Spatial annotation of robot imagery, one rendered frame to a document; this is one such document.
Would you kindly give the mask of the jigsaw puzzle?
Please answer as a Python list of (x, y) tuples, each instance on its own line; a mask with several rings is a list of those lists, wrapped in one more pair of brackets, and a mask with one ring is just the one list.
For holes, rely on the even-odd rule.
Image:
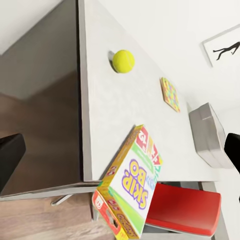
[(175, 87), (169, 82), (166, 77), (162, 77), (161, 82), (165, 101), (169, 103), (177, 112), (181, 113)]

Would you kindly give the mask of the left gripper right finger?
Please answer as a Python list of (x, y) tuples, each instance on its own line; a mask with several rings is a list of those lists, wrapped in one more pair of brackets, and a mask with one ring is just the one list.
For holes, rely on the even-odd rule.
[(240, 135), (228, 133), (225, 140), (224, 151), (240, 173)]

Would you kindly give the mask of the board game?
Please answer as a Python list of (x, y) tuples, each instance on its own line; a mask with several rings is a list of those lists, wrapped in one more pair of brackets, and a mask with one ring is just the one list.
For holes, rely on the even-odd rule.
[(116, 240), (141, 238), (162, 164), (146, 126), (136, 126), (92, 196)]

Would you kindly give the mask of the tennis ball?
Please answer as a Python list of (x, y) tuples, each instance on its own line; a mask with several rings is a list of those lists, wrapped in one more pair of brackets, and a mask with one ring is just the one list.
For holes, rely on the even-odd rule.
[(129, 50), (121, 49), (113, 56), (112, 64), (119, 73), (126, 74), (134, 68), (135, 57)]

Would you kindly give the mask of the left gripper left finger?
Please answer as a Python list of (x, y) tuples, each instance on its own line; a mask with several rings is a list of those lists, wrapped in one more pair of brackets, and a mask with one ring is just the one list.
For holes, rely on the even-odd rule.
[(22, 133), (0, 138), (0, 193), (26, 153)]

